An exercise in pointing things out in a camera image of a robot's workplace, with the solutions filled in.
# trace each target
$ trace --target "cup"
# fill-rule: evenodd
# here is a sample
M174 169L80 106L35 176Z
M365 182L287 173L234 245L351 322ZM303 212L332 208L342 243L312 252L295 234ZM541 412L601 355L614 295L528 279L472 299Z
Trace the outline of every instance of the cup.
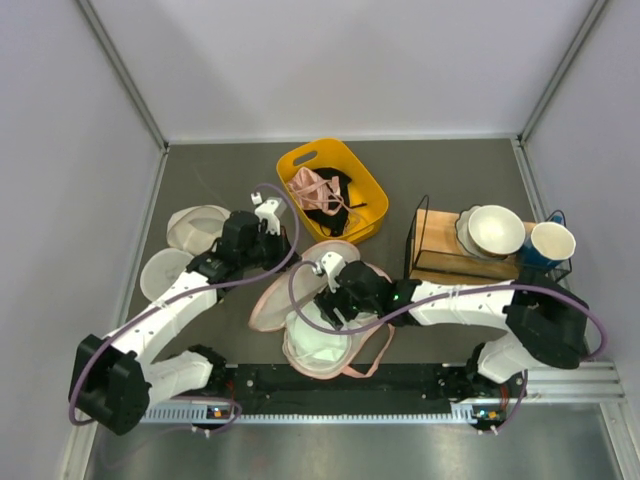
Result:
M576 251L576 239L564 225L542 222L533 227L531 235L518 252L518 260L524 266L552 270Z

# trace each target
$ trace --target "yellow basket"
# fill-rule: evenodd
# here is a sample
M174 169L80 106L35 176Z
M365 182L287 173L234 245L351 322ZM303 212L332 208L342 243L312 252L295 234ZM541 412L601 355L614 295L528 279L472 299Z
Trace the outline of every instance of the yellow basket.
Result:
M349 184L349 200L351 205L366 203L365 206L359 207L357 210L364 218L364 221L360 221L353 230L347 229L347 233L341 237L328 237L322 233L320 225L305 215L287 188L287 182L302 167L312 170L314 168L333 167L349 175L352 180ZM316 241L345 240L355 244L371 237L380 230L384 216L389 209L389 199L369 171L358 160L358 157L340 140L321 138L302 145L278 160L276 170L284 188L296 203L300 218L302 218L307 230Z

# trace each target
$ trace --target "dish rack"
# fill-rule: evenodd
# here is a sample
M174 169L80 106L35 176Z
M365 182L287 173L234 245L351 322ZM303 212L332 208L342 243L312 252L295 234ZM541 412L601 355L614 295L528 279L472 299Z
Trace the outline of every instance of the dish rack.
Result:
M518 278L523 270L542 272L533 265L519 263L515 255L504 259L479 258L462 248L456 238L455 222L459 213L429 210L425 195L416 208L405 244L405 278L428 280L444 285L484 285ZM567 226L561 210L555 210L545 221ZM536 225L524 222L527 234ZM571 259L565 260L546 275L559 282L573 270Z

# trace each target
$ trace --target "pink strap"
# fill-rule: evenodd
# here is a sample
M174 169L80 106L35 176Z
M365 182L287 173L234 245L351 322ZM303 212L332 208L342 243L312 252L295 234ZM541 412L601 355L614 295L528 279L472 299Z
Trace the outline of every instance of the pink strap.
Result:
M376 373L376 371L378 370L378 366L380 365L380 360L382 360L382 356L384 355L384 352L386 352L387 348L389 348L389 345L391 345L391 340L393 339L393 335L395 335L396 333L395 332L396 329L393 327L393 325L389 325L387 323L387 326L389 327L389 338L387 339L387 343L385 343L384 347L382 347L382 350L380 350L380 353L378 353L378 356L373 361L373 364L371 365L367 373L360 373L357 370L355 370L353 367L350 367L349 365L344 367L344 370L342 370L342 373L353 378L369 378L371 375Z

